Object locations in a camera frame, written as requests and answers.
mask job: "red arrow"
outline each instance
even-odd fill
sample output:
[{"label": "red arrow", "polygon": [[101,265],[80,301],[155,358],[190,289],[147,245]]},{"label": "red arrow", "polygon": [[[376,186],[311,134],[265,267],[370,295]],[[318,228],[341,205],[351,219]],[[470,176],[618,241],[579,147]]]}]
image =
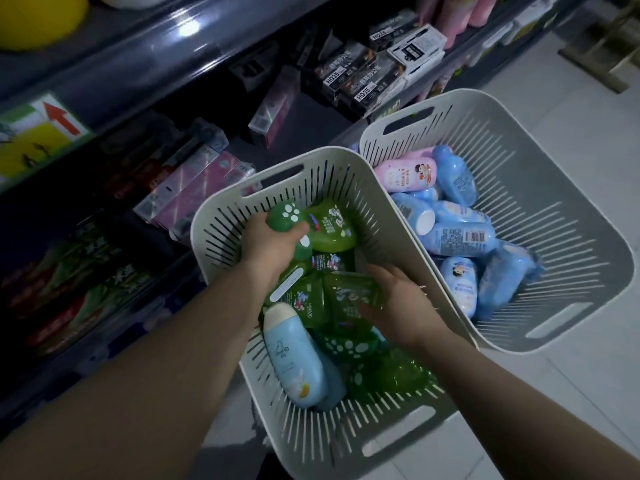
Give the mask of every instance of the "red arrow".
[{"label": "red arrow", "polygon": [[62,128],[66,129],[73,136],[78,136],[80,134],[80,130],[73,126],[73,123],[65,118],[65,115],[68,114],[64,109],[58,106],[53,106],[48,102],[42,103],[44,106],[44,111],[47,113],[47,118],[51,121],[57,121],[62,125]]}]

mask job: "white tile floor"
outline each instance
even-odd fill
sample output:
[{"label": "white tile floor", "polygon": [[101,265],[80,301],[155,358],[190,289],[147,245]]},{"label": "white tile floor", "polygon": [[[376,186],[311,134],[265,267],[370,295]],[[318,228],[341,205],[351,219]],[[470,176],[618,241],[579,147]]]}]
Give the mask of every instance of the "white tile floor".
[{"label": "white tile floor", "polygon": [[[619,229],[637,259],[640,77],[631,74],[636,85],[616,95],[558,56],[564,44],[547,35],[484,90],[537,138]],[[624,295],[542,352],[487,355],[640,457],[639,305],[636,279]],[[216,423],[224,428],[223,415]],[[500,474],[458,415],[365,478],[492,480]]]}]

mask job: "white plastic basket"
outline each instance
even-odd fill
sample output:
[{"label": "white plastic basket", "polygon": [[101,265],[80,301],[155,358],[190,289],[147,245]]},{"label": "white plastic basket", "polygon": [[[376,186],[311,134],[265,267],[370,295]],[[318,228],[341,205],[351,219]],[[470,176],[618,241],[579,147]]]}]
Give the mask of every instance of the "white plastic basket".
[{"label": "white plastic basket", "polygon": [[547,269],[491,322],[474,324],[455,305],[481,347],[539,350],[631,283],[628,243],[511,113],[482,91],[457,89],[381,118],[364,131],[360,152],[375,167],[437,144],[450,145],[467,162],[480,193],[474,207],[491,217],[497,236],[535,250]]},{"label": "white plastic basket", "polygon": [[[283,173],[289,176],[282,181],[274,184],[266,181],[269,177],[282,177]],[[260,181],[263,190],[242,195],[243,188]],[[206,281],[210,283],[220,271],[236,263],[244,224],[251,214],[268,211],[277,202],[289,199],[307,207],[322,197],[340,201],[350,210],[349,217],[355,219],[358,229],[359,246],[369,262],[393,263],[411,279],[425,285],[448,326],[474,343],[371,167],[357,153],[345,148],[314,150],[207,199],[191,226],[193,251]],[[373,404],[343,400],[328,413],[300,410],[284,394],[258,328],[240,367],[271,444],[293,478],[359,478],[456,412],[449,396],[437,387],[407,395],[379,395],[373,398]],[[376,441],[376,437],[411,412],[420,410],[416,415],[422,415],[426,408],[435,411],[433,416],[425,418],[415,429],[387,446]]]}]

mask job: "person's left hand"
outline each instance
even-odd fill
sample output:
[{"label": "person's left hand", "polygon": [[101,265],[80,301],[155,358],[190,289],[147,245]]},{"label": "person's left hand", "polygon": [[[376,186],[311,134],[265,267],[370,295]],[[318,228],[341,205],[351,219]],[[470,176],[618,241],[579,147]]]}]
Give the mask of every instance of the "person's left hand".
[{"label": "person's left hand", "polygon": [[309,224],[300,222],[287,232],[276,232],[267,225],[267,213],[252,215],[242,236],[242,261],[257,271],[267,293],[293,259],[296,243],[309,232]]}]

